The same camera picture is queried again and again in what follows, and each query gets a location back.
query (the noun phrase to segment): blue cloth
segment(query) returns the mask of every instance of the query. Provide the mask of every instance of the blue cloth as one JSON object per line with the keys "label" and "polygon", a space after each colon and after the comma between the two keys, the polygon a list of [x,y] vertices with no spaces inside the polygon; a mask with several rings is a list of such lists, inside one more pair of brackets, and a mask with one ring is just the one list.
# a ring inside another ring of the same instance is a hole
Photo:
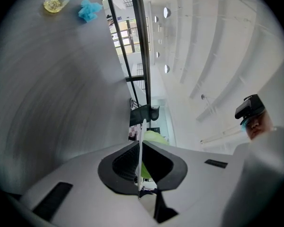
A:
{"label": "blue cloth", "polygon": [[98,16],[95,14],[102,9],[102,5],[97,2],[91,3],[89,0],[83,0],[81,2],[82,9],[79,11],[79,17],[83,18],[86,22],[89,22]]}

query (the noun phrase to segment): black railing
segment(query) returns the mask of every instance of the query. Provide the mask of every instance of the black railing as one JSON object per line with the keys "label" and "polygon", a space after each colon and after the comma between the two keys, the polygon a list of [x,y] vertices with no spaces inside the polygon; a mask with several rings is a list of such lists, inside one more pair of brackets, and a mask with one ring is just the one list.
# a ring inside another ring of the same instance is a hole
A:
{"label": "black railing", "polygon": [[107,0],[111,14],[113,17],[113,21],[115,24],[115,29],[118,35],[118,39],[120,42],[120,47],[122,50],[122,54],[124,57],[126,69],[128,72],[128,77],[126,77],[126,81],[130,82],[133,88],[133,93],[135,96],[135,100],[137,104],[139,105],[139,101],[137,98],[136,90],[134,88],[134,81],[144,80],[145,84],[145,94],[146,94],[146,103],[148,105],[151,104],[151,75],[150,75],[150,55],[149,55],[149,41],[148,41],[148,35],[147,35],[147,24],[146,24],[146,17],[145,17],[145,11],[144,11],[144,3],[143,0],[132,0],[133,3],[133,9],[135,13],[136,23],[137,23],[137,30],[139,35],[139,41],[140,41],[140,49],[141,49],[141,57],[142,57],[142,67],[143,67],[143,75],[139,76],[133,76],[130,72],[128,60],[126,56],[126,51],[124,47],[124,43],[122,40],[118,20],[115,13],[115,7],[112,0]]}

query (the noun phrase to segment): ceiling light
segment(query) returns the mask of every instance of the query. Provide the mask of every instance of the ceiling light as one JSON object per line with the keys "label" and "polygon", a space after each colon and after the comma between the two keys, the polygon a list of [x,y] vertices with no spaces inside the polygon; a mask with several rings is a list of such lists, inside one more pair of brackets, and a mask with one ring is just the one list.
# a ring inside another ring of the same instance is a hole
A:
{"label": "ceiling light", "polygon": [[165,67],[164,67],[164,71],[165,71],[165,73],[168,73],[168,72],[169,72],[169,70],[170,70],[170,67],[169,67],[168,65],[165,65]]}
{"label": "ceiling light", "polygon": [[163,15],[164,15],[164,18],[168,18],[171,15],[170,9],[165,7],[163,10]]}

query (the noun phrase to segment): green object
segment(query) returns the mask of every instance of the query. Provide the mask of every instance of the green object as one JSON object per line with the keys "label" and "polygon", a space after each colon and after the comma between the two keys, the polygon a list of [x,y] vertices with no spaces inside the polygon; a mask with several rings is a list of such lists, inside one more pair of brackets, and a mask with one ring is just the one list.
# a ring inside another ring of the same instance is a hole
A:
{"label": "green object", "polygon": [[[144,133],[144,140],[155,141],[155,142],[161,143],[163,145],[169,145],[168,141],[166,141],[166,139],[164,139],[164,137],[162,135],[160,135],[159,133],[156,133],[154,131],[146,131]],[[141,166],[141,177],[146,178],[146,179],[152,178],[151,175],[149,174],[149,172],[147,171],[143,162],[142,162],[142,166]]]}

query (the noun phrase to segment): person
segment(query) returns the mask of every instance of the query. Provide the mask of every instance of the person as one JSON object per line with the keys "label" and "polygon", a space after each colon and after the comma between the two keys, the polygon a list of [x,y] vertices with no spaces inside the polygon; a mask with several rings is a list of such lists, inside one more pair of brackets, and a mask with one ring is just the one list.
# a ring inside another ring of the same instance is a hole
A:
{"label": "person", "polygon": [[246,130],[248,137],[253,140],[258,135],[273,130],[273,124],[265,106],[257,94],[244,98],[235,113],[235,118],[243,117],[240,125]]}

